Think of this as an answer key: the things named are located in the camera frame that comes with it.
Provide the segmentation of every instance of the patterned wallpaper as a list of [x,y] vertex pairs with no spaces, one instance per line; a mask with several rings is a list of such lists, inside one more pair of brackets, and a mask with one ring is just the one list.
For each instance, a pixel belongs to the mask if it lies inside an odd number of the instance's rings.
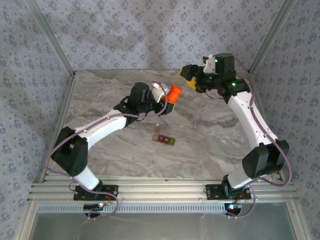
[[255,76],[267,120],[290,145],[292,179],[320,239],[320,2],[298,0]]
[[23,0],[0,1],[0,239],[13,239],[69,76]]
[[249,66],[282,0],[38,0],[82,69],[179,69],[232,52]]

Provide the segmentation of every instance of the gray marble table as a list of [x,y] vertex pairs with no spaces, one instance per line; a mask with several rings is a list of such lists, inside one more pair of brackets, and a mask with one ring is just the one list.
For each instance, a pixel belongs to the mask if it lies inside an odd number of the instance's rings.
[[[183,93],[174,112],[135,122],[96,143],[88,165],[96,175],[220,180],[250,151],[235,113],[221,99],[189,88],[178,71],[78,71],[66,126],[80,127],[107,114],[136,82],[177,83]],[[213,97],[219,97],[214,91]],[[152,140],[155,124],[174,146]]]

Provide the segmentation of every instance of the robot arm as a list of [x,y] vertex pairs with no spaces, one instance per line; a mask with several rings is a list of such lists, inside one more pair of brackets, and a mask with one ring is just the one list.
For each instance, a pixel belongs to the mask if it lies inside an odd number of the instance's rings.
[[252,94],[246,81],[236,79],[235,59],[230,53],[215,56],[215,72],[210,71],[213,56],[203,58],[204,66],[184,66],[180,75],[187,80],[186,84],[198,93],[216,89],[226,104],[237,115],[248,137],[251,152],[242,160],[242,166],[237,171],[226,175],[222,180],[222,188],[227,197],[232,198],[243,191],[245,185],[257,177],[278,172],[284,165],[284,158],[274,144],[265,136],[252,116],[253,108],[258,121],[267,134],[273,138],[285,154],[288,154],[287,141],[279,138],[270,130],[257,106],[250,106]]
[[88,150],[109,134],[123,129],[138,120],[136,116],[140,114],[147,115],[152,111],[156,114],[160,113],[165,107],[165,94],[168,101],[164,111],[160,115],[166,115],[174,110],[175,102],[181,94],[182,89],[173,84],[169,90],[168,86],[161,84],[164,92],[157,83],[153,83],[152,85],[154,89],[151,92],[146,83],[138,82],[131,89],[130,95],[123,98],[108,114],[82,127],[75,129],[71,129],[68,126],[64,127],[59,133],[55,146],[72,134],[82,130],[85,131],[58,148],[52,154],[52,160],[81,185],[89,190],[99,192],[102,182],[88,167]]

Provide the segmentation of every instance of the metal bracket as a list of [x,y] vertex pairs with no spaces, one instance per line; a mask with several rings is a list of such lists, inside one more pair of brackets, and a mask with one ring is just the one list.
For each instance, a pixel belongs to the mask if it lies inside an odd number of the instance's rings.
[[237,194],[226,196],[221,184],[208,184],[205,185],[204,192],[206,193],[207,200],[251,199],[250,190],[248,188],[245,188],[243,191],[239,191]]
[[[99,192],[105,192],[109,194],[113,194],[116,197],[118,196],[118,185],[102,185],[101,190]],[[87,192],[80,186],[76,186],[73,195],[74,201],[115,201],[112,196],[104,195],[104,194],[93,194]]]

